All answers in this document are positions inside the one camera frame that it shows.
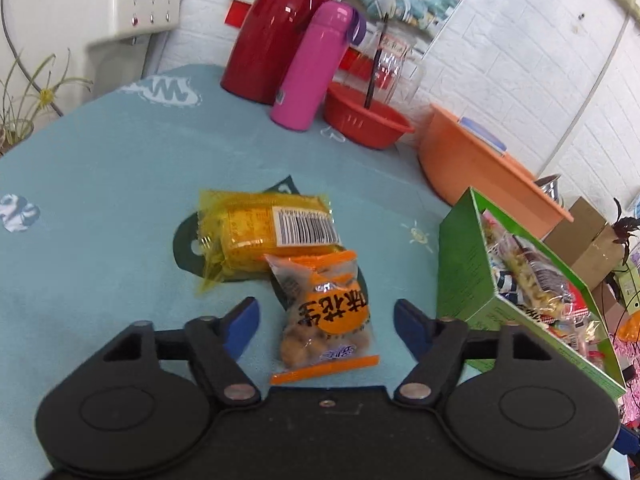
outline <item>red thermos flask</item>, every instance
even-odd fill
[[[220,84],[272,105],[318,7],[329,0],[255,0],[244,19]]]

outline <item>teal table surface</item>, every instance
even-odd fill
[[[392,308],[407,298],[434,316],[438,225],[449,210],[415,151],[368,150],[319,120],[306,133],[284,130],[268,107],[220,89],[221,74],[192,65],[133,84],[0,159],[0,196],[40,209],[26,231],[0,228],[0,479],[46,474],[33,431],[38,403],[134,320],[180,328],[255,296],[260,327],[239,364],[266,393],[285,322],[269,282],[197,296],[199,278],[174,261],[175,230],[201,189],[258,192],[290,175],[300,193],[329,197],[343,244],[358,253],[381,362],[298,385],[393,390],[415,365]],[[612,452],[607,468],[622,480],[625,462]]]

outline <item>water heater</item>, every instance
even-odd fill
[[[177,27],[180,0],[4,0],[4,13],[28,71],[56,54],[51,79],[57,80],[70,52],[68,75],[94,82],[91,93],[80,86],[60,89],[56,104],[69,112],[140,79],[149,36]],[[5,77],[2,70],[0,79]],[[46,77],[38,82],[44,84]]]

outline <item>barcode label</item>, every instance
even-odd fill
[[[278,247],[340,244],[331,215],[322,211],[274,207],[273,223]]]

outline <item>pink water bottle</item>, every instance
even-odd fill
[[[325,2],[311,19],[271,109],[271,120],[308,130],[350,43],[360,44],[366,21],[347,4]]]

